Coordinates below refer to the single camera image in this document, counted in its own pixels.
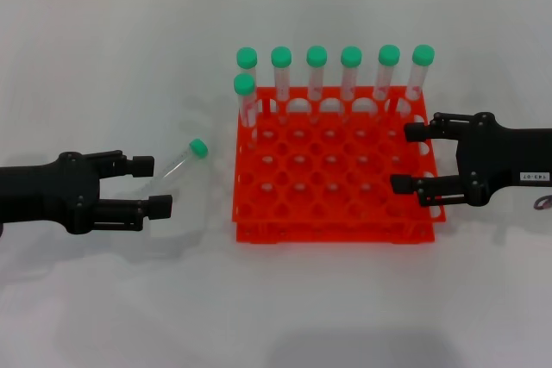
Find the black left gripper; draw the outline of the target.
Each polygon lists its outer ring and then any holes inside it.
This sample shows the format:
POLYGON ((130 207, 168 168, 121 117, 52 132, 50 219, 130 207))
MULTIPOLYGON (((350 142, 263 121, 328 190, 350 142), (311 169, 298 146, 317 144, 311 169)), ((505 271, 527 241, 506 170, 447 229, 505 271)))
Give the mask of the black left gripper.
POLYGON ((0 227, 7 223, 53 221, 70 234, 90 231, 140 232, 145 219, 168 219, 173 197, 99 199, 100 178, 151 178, 154 157, 129 159, 121 150, 62 153, 45 165, 0 167, 0 227))

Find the green-capped test tube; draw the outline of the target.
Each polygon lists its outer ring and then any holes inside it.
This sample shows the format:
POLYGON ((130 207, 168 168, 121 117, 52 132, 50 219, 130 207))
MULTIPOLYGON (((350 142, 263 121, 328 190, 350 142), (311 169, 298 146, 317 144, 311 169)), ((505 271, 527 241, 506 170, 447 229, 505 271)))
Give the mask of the green-capped test tube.
POLYGON ((199 160, 205 159, 209 149, 203 140, 196 138, 191 140, 187 146, 164 167, 160 168, 153 178, 143 187, 147 194, 153 195, 157 191, 164 190, 175 182, 191 166, 199 160))

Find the green-capped tube with red print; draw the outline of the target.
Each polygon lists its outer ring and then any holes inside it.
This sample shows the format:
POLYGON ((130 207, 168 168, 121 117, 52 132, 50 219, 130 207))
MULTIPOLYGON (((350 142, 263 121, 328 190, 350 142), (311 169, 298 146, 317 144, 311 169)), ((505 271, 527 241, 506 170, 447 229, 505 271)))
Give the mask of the green-capped tube with red print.
POLYGON ((257 144, 258 103, 254 76, 249 73, 240 73, 234 78, 234 91, 238 98, 239 120, 249 132, 248 146, 253 148, 257 144))
POLYGON ((234 80, 235 93, 240 98, 241 104, 250 106, 256 98, 256 66, 258 63, 256 50, 252 47, 240 48, 236 53, 236 63, 240 73, 234 80))
POLYGON ((429 45, 418 45, 415 47, 411 57, 411 71, 406 85, 405 97, 399 105, 399 114, 403 117, 411 113, 411 103, 421 98, 423 84, 434 58, 435 50, 433 47, 429 45))
POLYGON ((354 100, 357 85, 357 74, 361 65, 362 52, 356 46, 344 47, 341 54, 342 81, 341 100, 342 103, 350 103, 354 100))
POLYGON ((275 47, 271 52, 276 99, 279 103, 279 122, 286 122, 285 105, 290 96, 290 66, 292 53, 288 47, 275 47))
POLYGON ((327 63, 327 51, 322 46, 312 46, 306 54, 309 66, 308 98, 314 103, 310 122, 316 124, 319 119, 319 102, 323 98, 324 67, 327 63))
POLYGON ((379 50, 378 70, 373 88, 373 98, 387 105, 387 119, 393 121, 397 116, 398 97, 392 93, 392 78, 400 59, 400 50, 395 45, 384 45, 379 50))

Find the orange test tube rack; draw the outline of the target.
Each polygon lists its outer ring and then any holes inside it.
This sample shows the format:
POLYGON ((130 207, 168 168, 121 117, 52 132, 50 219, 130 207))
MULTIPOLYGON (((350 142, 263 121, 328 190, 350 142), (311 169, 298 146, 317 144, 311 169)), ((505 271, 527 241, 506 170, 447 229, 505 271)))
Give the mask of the orange test tube rack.
POLYGON ((441 207, 392 191, 391 176, 437 174, 430 144, 409 143, 404 125, 427 118, 423 99, 394 86, 377 101, 369 86, 344 101, 327 86, 319 101, 303 86, 285 102, 257 90, 257 118, 236 138, 232 218, 241 243, 375 242, 435 239, 441 207))

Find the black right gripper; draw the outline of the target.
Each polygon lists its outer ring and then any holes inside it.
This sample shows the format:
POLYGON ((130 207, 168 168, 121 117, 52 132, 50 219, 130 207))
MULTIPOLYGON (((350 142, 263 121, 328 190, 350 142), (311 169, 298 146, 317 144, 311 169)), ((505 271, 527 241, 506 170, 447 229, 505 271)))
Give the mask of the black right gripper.
POLYGON ((394 194, 415 194, 422 207, 481 207, 506 187, 552 188, 552 128, 507 128, 490 112, 436 112, 428 124, 406 123, 404 132, 408 142, 458 140, 459 176, 390 176, 394 194))

